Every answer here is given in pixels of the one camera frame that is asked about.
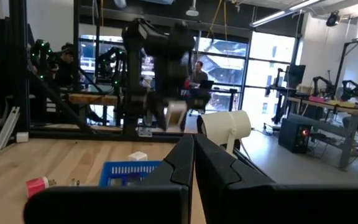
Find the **wooden tabletop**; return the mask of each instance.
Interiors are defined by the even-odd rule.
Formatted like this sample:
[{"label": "wooden tabletop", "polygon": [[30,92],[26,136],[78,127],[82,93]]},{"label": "wooden tabletop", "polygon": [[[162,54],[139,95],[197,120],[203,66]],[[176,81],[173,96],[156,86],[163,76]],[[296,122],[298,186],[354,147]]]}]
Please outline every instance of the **wooden tabletop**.
[{"label": "wooden tabletop", "polygon": [[[302,103],[306,103],[306,104],[312,105],[312,106],[318,106],[318,107],[322,107],[322,108],[327,108],[329,110],[335,109],[334,105],[329,105],[327,103],[318,103],[318,102],[309,101],[309,100],[301,100],[299,98],[294,98],[294,97],[288,97],[288,100],[290,100],[292,102],[297,102],[297,103],[302,101]],[[346,113],[349,113],[349,114],[358,115],[358,109],[344,108],[344,107],[341,107],[341,106],[337,106],[336,109],[339,112],[346,112]]]},{"label": "wooden tabletop", "polygon": [[118,98],[117,96],[72,93],[68,95],[68,99],[74,104],[116,106]]},{"label": "wooden tabletop", "polygon": [[[58,185],[69,185],[72,178],[83,185],[97,185],[105,161],[126,161],[136,151],[146,153],[149,160],[162,160],[173,147],[168,143],[56,139],[13,144],[0,152],[0,224],[23,224],[27,180],[45,175]],[[191,223],[204,224],[195,175],[192,201]]]}]

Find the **blue basket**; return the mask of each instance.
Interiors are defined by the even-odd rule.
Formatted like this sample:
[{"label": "blue basket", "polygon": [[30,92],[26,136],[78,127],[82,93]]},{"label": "blue basket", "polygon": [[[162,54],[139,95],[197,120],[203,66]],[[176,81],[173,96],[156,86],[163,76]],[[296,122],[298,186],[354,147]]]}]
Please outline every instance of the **blue basket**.
[{"label": "blue basket", "polygon": [[143,180],[161,164],[161,161],[105,162],[99,179],[99,186],[127,186]]}]

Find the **white cube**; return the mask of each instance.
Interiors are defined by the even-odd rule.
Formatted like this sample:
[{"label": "white cube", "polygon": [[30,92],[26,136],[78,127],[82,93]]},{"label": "white cube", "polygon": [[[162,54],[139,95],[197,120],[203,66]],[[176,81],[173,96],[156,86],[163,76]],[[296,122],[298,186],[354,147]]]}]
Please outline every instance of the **white cube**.
[{"label": "white cube", "polygon": [[147,154],[144,152],[135,152],[128,156],[129,161],[147,161]]}]

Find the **gray floor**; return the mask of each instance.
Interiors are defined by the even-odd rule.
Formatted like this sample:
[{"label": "gray floor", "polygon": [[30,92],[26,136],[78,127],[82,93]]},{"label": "gray floor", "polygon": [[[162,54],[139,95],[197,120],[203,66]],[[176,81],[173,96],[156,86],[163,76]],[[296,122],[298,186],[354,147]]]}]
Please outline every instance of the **gray floor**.
[{"label": "gray floor", "polygon": [[321,144],[314,156],[293,154],[279,146],[276,137],[258,131],[242,142],[252,161],[278,183],[358,185],[358,158],[341,171],[336,168],[340,150],[334,147]]}]

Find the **pink object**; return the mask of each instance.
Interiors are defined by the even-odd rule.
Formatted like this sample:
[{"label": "pink object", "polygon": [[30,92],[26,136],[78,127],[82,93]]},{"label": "pink object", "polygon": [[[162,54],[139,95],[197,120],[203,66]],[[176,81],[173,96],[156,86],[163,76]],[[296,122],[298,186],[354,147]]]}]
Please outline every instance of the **pink object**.
[{"label": "pink object", "polygon": [[25,183],[27,188],[27,197],[31,197],[36,193],[45,190],[50,187],[50,185],[54,183],[54,181],[49,181],[46,177],[39,177],[36,179],[29,180]]},{"label": "pink object", "polygon": [[309,101],[324,103],[324,98],[317,96],[309,96]]}]

